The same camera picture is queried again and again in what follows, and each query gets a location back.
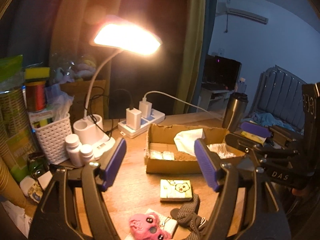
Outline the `white towel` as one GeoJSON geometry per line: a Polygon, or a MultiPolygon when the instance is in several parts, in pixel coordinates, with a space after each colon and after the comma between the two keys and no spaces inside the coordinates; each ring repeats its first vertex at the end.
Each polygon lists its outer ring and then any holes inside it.
{"type": "Polygon", "coordinates": [[[205,133],[202,128],[178,132],[174,137],[174,143],[179,152],[195,156],[194,145],[197,139],[204,139],[205,133]]]}

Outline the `red thread spool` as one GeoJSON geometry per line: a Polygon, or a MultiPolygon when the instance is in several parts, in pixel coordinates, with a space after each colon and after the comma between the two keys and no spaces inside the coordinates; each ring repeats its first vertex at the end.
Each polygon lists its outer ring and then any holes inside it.
{"type": "Polygon", "coordinates": [[[27,110],[39,112],[46,108],[45,81],[28,82],[25,84],[27,110]]]}

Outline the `clear water bottle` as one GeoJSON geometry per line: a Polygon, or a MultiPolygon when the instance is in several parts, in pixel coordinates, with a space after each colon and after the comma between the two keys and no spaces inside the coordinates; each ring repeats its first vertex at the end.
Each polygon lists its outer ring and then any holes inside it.
{"type": "Polygon", "coordinates": [[[246,79],[244,77],[241,77],[239,81],[236,83],[235,91],[237,93],[245,93],[246,88],[247,88],[246,79]]]}

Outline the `white air conditioner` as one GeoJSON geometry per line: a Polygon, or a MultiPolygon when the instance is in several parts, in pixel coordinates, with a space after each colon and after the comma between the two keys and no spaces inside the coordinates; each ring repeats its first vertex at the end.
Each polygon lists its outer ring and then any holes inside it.
{"type": "Polygon", "coordinates": [[[252,20],[261,24],[268,24],[268,17],[265,17],[261,14],[257,14],[252,10],[244,10],[242,8],[231,7],[230,4],[226,2],[218,2],[217,3],[217,15],[233,15],[237,17],[246,18],[248,20],[252,20]]]}

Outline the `large white pill bottle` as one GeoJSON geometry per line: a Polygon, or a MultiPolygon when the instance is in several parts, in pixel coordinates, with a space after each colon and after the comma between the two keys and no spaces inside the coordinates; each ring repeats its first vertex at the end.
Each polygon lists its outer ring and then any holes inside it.
{"type": "Polygon", "coordinates": [[[65,138],[65,144],[66,144],[66,151],[71,160],[71,163],[76,167],[81,167],[82,160],[80,157],[80,149],[81,149],[82,143],[80,142],[78,135],[76,134],[67,135],[67,137],[65,138]]]}

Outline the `yellow green sponge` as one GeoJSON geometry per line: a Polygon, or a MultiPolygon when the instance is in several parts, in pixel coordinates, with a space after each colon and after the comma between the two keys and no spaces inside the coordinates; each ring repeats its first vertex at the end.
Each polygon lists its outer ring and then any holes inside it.
{"type": "Polygon", "coordinates": [[[49,76],[50,76],[49,67],[26,68],[24,71],[25,80],[42,80],[42,79],[48,79],[49,76]]]}

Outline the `black television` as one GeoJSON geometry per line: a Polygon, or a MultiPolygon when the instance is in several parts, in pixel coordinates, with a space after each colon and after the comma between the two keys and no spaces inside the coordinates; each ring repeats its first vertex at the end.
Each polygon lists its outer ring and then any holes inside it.
{"type": "Polygon", "coordinates": [[[220,56],[207,55],[204,62],[202,85],[209,90],[233,90],[242,63],[220,56]]]}

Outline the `pink plush toy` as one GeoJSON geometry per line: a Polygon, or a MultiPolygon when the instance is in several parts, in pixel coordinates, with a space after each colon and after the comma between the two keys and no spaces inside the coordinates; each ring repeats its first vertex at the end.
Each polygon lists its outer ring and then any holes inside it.
{"type": "Polygon", "coordinates": [[[155,212],[137,213],[129,218],[129,228],[135,240],[164,240],[172,235],[161,229],[159,216],[155,212]]]}

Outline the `dark grey dotted sock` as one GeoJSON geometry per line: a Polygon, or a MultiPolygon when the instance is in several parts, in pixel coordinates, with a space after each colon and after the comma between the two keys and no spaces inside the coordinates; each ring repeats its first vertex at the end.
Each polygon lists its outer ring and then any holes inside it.
{"type": "Polygon", "coordinates": [[[170,211],[171,217],[177,221],[178,225],[190,231],[186,239],[198,240],[205,234],[208,221],[198,215],[199,207],[199,195],[193,193],[191,201],[184,203],[180,208],[170,211]]]}

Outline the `yellow tissue box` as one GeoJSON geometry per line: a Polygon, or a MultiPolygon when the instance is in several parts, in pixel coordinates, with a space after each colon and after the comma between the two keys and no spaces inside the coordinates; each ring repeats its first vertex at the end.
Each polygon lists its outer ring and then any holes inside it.
{"type": "Polygon", "coordinates": [[[262,145],[265,143],[265,140],[266,140],[266,138],[264,138],[264,137],[260,137],[258,135],[255,135],[255,134],[252,134],[252,133],[249,133],[246,131],[242,131],[241,135],[243,137],[246,137],[247,139],[253,140],[253,141],[260,143],[262,145]]]}

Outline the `stack of paper cups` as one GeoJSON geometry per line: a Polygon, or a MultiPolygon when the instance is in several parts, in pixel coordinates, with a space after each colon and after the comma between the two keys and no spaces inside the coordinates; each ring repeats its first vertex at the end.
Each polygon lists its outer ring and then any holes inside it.
{"type": "Polygon", "coordinates": [[[1,159],[0,163],[1,172],[1,196],[10,201],[12,204],[25,208],[27,205],[27,200],[14,180],[13,176],[10,174],[7,165],[1,159]]]}

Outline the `cartoon tissue pack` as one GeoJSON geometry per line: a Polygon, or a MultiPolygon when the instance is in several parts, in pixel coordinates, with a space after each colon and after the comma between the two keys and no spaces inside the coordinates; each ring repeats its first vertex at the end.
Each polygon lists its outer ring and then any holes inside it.
{"type": "Polygon", "coordinates": [[[160,180],[160,200],[162,202],[190,201],[193,190],[190,180],[160,180]]]}

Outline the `white woven basket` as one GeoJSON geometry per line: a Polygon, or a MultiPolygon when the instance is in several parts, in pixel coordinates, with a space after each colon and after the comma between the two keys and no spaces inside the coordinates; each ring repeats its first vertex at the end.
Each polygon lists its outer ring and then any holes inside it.
{"type": "Polygon", "coordinates": [[[34,128],[41,150],[50,164],[58,165],[69,157],[66,151],[65,138],[72,134],[70,114],[46,126],[34,128]]]}

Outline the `small white pill bottle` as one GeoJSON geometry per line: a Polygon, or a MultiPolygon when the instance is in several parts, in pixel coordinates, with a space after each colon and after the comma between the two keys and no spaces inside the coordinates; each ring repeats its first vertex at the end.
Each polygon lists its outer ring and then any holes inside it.
{"type": "Polygon", "coordinates": [[[83,144],[80,148],[80,157],[83,164],[94,160],[93,147],[89,144],[83,144]]]}

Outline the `grey padded headboard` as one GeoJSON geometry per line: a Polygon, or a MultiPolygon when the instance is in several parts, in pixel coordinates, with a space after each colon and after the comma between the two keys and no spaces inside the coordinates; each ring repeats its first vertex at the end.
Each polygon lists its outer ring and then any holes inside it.
{"type": "Polygon", "coordinates": [[[304,128],[302,85],[306,82],[280,66],[261,73],[250,113],[270,113],[293,129],[304,128]]]}

